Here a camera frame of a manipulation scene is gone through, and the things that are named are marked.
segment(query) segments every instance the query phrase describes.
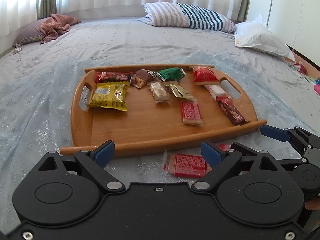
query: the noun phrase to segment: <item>yellow snack package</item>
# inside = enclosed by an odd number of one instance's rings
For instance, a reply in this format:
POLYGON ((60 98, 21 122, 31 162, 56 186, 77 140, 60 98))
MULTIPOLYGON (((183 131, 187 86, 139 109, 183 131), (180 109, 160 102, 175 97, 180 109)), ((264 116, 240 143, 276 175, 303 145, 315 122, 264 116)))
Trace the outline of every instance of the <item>yellow snack package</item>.
POLYGON ((114 108, 127 111, 125 93, 129 82, 98 83, 88 107, 114 108))

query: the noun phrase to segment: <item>purple pillow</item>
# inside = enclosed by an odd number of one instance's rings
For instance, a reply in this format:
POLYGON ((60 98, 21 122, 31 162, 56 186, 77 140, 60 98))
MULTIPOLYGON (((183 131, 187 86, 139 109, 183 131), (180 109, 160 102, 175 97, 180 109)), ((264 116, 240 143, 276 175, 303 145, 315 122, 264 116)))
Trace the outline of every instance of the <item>purple pillow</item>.
POLYGON ((30 42, 41 41, 42 33, 39 31, 39 27, 46 19, 47 18, 44 18, 22 27, 13 46, 16 47, 17 44, 23 45, 30 42))

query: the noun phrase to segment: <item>mattress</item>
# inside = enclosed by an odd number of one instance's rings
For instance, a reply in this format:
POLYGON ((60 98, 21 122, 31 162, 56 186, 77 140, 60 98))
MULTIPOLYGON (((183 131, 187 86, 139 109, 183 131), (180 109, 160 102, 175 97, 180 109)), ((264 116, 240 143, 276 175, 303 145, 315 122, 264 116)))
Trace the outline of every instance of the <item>mattress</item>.
MULTIPOLYGON (((55 41, 27 44, 20 53, 0 59, 1 231, 9 232, 19 223, 11 198, 25 175, 48 150, 72 145, 70 105, 83 69, 156 63, 215 63, 237 82, 242 79, 241 86, 256 100, 260 113, 269 111, 266 102, 270 98, 270 116, 274 118, 267 119, 269 124, 320 131, 320 101, 312 85, 277 57, 235 47, 232 34, 153 27, 137 18, 84 21, 55 41), (259 96, 264 98, 261 105, 259 96)), ((254 141, 258 150, 266 149, 270 142, 269 149, 274 149, 276 158, 297 157, 286 153, 288 145, 278 147, 275 140, 262 141, 261 137, 255 133, 238 139, 249 147, 254 141)), ((199 155, 200 150, 186 149, 183 153, 199 155)), ((165 156, 116 159, 105 170, 127 187, 130 182, 194 182, 165 173, 165 156)))

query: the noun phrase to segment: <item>brown towel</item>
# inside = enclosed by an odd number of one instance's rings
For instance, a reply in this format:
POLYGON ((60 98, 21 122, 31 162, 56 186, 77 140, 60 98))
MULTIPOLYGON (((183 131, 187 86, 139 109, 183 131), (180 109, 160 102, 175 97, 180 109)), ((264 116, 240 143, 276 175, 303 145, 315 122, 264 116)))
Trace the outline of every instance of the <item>brown towel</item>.
POLYGON ((48 17, 39 27, 39 31, 42 33, 42 41, 40 44, 55 40, 60 35, 68 32, 71 25, 79 22, 81 21, 75 17, 52 14, 51 17, 48 17))

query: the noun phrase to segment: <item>screw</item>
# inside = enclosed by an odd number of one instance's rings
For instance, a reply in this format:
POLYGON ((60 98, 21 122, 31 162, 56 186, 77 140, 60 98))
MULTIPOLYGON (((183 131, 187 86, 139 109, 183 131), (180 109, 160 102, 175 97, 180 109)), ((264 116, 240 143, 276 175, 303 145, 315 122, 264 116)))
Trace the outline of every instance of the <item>screw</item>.
POLYGON ((31 234, 30 232, 26 231, 26 232, 23 232, 22 237, 25 240, 31 240, 31 239, 33 239, 33 234, 31 234))
POLYGON ((296 234, 294 232, 289 232, 285 235, 284 239, 285 240, 294 240, 295 237, 296 237, 296 234))
POLYGON ((199 181, 194 184, 196 189, 208 189, 210 184, 205 181, 199 181))
POLYGON ((122 183, 119 181, 112 181, 107 184, 108 189, 120 189, 122 187, 122 183))
POLYGON ((155 191, 156 191, 156 192, 162 192, 162 191, 164 191, 164 189, 161 188, 161 187, 156 187, 156 188, 155 188, 155 191))

